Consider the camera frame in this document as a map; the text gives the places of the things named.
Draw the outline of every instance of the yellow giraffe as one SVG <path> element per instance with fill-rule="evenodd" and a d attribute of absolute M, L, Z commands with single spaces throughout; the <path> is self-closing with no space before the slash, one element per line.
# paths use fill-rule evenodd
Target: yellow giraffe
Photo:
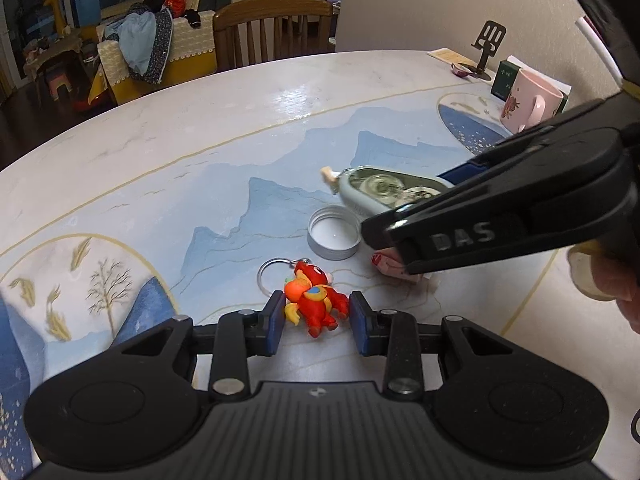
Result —
<path fill-rule="evenodd" d="M 66 27 L 66 20 L 60 11 L 60 0 L 44 0 L 42 5 L 51 6 L 51 9 L 53 10 L 53 20 L 56 23 L 56 32 L 58 33 L 58 36 L 62 38 L 64 36 L 63 31 Z"/>

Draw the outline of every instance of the keychain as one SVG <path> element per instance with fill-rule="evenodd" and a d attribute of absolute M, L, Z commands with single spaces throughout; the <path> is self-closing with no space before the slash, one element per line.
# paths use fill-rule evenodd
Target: keychain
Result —
<path fill-rule="evenodd" d="M 294 269 L 296 277 L 287 280 L 284 286 L 284 294 L 287 304 L 284 313 L 287 319 L 294 325 L 300 323 L 300 314 L 305 317 L 309 335 L 317 338 L 325 326 L 329 330 L 335 330 L 338 322 L 331 315 L 333 309 L 338 311 L 338 318 L 346 319 L 349 315 L 349 299 L 344 294 L 337 292 L 331 285 L 333 278 L 328 272 L 323 272 L 319 267 L 311 264 L 308 258 L 300 260 L 287 260 L 286 258 L 273 258 L 258 269 L 258 288 L 267 296 L 271 293 L 262 284 L 264 270 L 273 264 L 287 264 Z"/>

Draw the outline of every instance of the green box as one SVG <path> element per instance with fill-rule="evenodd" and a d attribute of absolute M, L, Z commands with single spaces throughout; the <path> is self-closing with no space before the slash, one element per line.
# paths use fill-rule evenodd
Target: green box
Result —
<path fill-rule="evenodd" d="M 511 93 L 511 86 L 516 81 L 516 76 L 520 71 L 520 67 L 513 64 L 511 61 L 501 61 L 498 71 L 495 73 L 494 84 L 491 87 L 491 93 L 496 97 L 506 101 Z M 564 98 L 558 107 L 558 113 L 564 110 L 566 102 L 569 100 L 569 96 L 562 92 Z"/>

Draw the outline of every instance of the red bag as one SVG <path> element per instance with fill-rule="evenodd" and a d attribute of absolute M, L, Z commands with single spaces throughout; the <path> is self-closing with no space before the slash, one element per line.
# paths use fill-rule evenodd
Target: red bag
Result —
<path fill-rule="evenodd" d="M 184 0 L 165 0 L 164 6 L 171 10 L 174 18 L 180 18 L 184 14 L 186 2 Z"/>

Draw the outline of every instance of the red keychain toy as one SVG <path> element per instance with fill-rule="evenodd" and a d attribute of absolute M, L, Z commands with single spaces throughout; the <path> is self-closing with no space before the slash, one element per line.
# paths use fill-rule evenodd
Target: red keychain toy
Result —
<path fill-rule="evenodd" d="M 329 286 L 327 275 L 315 265 L 298 261 L 295 273 L 295 279 L 284 286 L 284 294 L 290 301 L 284 307 L 287 319 L 297 325 L 300 323 L 301 313 L 311 337 L 318 337 L 323 326 L 329 330 L 337 328 L 338 322 L 331 311 L 337 310 L 338 317 L 346 319 L 349 315 L 348 298 Z"/>

